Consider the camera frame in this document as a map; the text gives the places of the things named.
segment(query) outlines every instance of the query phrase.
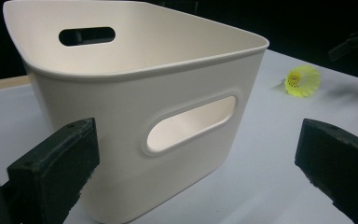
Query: white plastic bin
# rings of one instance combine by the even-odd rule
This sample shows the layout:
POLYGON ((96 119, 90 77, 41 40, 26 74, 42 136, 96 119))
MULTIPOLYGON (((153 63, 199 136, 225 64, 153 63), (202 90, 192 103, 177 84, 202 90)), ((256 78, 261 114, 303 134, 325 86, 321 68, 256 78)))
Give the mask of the white plastic bin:
POLYGON ((101 164, 81 200, 103 223, 146 213, 225 160, 269 44, 140 2, 10 1, 4 14, 52 127, 96 118, 101 164))

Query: white table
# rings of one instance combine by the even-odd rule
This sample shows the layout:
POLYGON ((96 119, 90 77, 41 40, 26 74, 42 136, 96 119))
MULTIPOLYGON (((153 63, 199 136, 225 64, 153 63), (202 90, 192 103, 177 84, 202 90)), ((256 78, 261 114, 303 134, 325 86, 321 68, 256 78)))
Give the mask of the white table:
MULTIPOLYGON (((296 98, 282 81, 304 63, 267 50, 226 162, 132 223, 352 223, 294 161, 304 118, 358 136, 358 78, 316 66, 320 89, 296 98)), ((30 85, 0 90, 0 183, 14 160, 49 135, 30 85)), ((96 222, 78 203, 65 223, 96 222)))

